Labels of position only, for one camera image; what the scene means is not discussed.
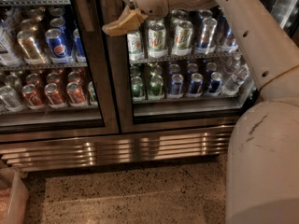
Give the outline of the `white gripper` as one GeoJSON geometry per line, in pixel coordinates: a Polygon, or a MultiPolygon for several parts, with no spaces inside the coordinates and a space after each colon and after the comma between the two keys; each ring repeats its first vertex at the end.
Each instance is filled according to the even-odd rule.
{"type": "Polygon", "coordinates": [[[106,35],[126,35],[140,27],[148,18],[157,20],[165,17],[168,13],[167,0],[133,0],[135,9],[126,7],[116,21],[105,24],[102,28],[106,35]]]}

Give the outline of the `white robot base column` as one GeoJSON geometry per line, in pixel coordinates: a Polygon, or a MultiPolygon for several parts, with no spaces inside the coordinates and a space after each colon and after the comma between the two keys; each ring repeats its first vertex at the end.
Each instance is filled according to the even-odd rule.
{"type": "Polygon", "coordinates": [[[299,224],[299,101],[264,101],[232,132],[225,224],[299,224]]]}

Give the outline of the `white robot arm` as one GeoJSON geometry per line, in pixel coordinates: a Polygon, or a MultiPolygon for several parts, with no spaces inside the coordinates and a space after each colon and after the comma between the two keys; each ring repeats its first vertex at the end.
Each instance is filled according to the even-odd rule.
{"type": "Polygon", "coordinates": [[[218,5],[265,100],[298,100],[299,48],[259,0],[101,0],[107,8],[126,4],[103,27],[108,35],[124,35],[145,20],[158,20],[175,8],[199,10],[218,5]]]}

